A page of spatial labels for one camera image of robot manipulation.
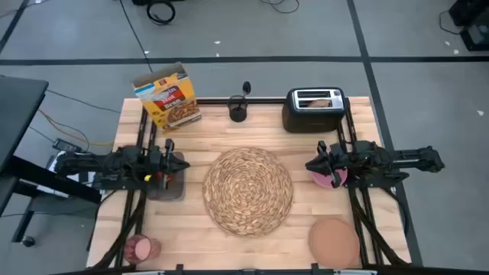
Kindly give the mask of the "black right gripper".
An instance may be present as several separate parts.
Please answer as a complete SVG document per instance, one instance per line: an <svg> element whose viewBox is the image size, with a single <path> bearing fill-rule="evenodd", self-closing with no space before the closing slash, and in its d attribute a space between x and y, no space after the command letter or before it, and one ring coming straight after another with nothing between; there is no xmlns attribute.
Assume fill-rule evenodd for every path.
<svg viewBox="0 0 489 275"><path fill-rule="evenodd" d="M339 175L339 172L337 172L337 169L345 169L339 165L340 157L345 152L343 144L335 143L328 147L326 142L319 141L317 151L318 155L308 161L306 165L319 166L306 166L306 169L314 173L322 174L323 176L329 176L332 181L332 187L339 188L340 185L342 185L342 177Z"/></svg>

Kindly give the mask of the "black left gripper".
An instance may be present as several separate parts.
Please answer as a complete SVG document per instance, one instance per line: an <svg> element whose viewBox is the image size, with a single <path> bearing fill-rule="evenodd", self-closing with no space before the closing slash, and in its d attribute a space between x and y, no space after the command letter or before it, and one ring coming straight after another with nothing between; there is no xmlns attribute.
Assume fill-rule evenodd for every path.
<svg viewBox="0 0 489 275"><path fill-rule="evenodd" d="M165 140L164 152L159 146L150 147L147 162L150 172L147 181L158 189L167 189L171 175L190 167L182 154L173 155L174 146L173 140L168 138Z"/></svg>

